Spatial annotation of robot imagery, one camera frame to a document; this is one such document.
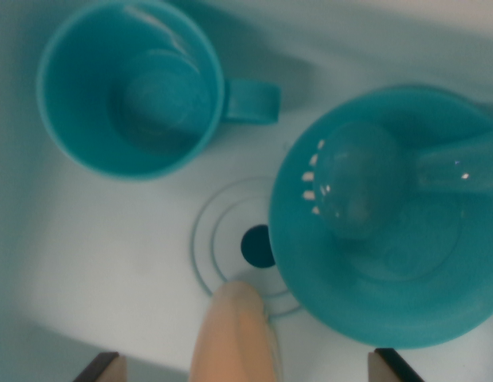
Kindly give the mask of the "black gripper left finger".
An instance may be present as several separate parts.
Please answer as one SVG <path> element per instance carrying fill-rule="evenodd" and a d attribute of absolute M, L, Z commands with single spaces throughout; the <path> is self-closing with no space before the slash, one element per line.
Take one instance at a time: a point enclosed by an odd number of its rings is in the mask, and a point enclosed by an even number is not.
<path fill-rule="evenodd" d="M 117 352 L 99 353 L 76 382 L 127 382 L 127 360 Z"/>

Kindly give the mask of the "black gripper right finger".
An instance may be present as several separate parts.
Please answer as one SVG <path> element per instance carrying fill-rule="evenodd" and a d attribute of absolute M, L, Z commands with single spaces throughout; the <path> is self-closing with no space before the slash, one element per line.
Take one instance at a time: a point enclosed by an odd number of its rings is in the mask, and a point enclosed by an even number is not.
<path fill-rule="evenodd" d="M 421 376 L 393 348 L 377 348 L 367 357 L 369 382 L 423 382 Z"/>

